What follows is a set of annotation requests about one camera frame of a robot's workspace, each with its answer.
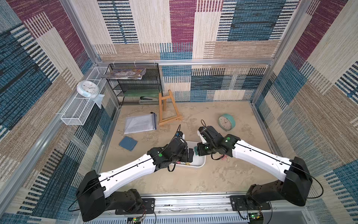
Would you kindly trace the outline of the white plastic storage box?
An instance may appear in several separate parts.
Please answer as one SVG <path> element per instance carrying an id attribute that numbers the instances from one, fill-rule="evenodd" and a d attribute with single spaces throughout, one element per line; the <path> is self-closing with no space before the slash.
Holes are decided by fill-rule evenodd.
<path id="1" fill-rule="evenodd" d="M 189 168 L 201 168 L 206 163 L 205 156 L 199 156 L 197 142 L 187 141 L 188 147 L 194 150 L 194 156 L 192 162 L 177 162 L 177 166 L 189 167 Z"/>

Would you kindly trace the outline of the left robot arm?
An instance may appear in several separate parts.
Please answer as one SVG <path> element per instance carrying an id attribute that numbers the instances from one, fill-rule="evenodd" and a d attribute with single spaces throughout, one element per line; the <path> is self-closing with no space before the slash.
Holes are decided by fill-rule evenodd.
<path id="1" fill-rule="evenodd" d="M 160 169 L 169 169 L 171 164 L 192 162 L 193 157 L 194 150 L 184 140 L 184 134 L 177 130 L 168 144 L 151 148 L 127 165 L 100 174 L 94 170 L 88 172 L 76 192 L 75 203 L 82 220 L 89 222 L 111 210 L 125 214 L 145 212 L 144 202 L 136 189 L 119 191 L 119 188 Z"/>

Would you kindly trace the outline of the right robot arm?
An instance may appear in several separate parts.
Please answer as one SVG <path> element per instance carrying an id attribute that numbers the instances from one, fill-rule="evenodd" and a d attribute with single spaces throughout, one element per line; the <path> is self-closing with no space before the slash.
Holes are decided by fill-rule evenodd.
<path id="1" fill-rule="evenodd" d="M 248 207 L 259 206 L 265 202 L 285 200 L 296 206 L 305 206 L 309 199 L 312 183 L 316 180 L 299 157 L 289 159 L 261 150 L 241 138 L 228 134 L 222 136 L 214 127 L 201 121 L 198 136 L 199 156 L 220 154 L 253 164 L 277 178 L 266 184 L 253 184 L 243 201 Z"/>

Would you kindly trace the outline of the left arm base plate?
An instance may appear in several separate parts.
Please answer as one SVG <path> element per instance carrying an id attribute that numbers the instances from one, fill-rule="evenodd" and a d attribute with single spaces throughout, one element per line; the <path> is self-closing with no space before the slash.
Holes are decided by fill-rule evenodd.
<path id="1" fill-rule="evenodd" d="M 138 208 L 131 211 L 115 210 L 116 215 L 139 215 L 139 214 L 154 214 L 155 198 L 143 198 L 142 204 Z"/>

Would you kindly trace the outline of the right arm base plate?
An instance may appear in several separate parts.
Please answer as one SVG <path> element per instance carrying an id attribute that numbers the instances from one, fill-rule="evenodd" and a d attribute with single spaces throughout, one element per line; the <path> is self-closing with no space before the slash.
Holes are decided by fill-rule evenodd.
<path id="1" fill-rule="evenodd" d="M 229 197 L 233 211 L 259 211 L 271 210 L 269 202 L 257 203 L 255 200 L 246 198 L 245 195 L 233 195 Z"/>

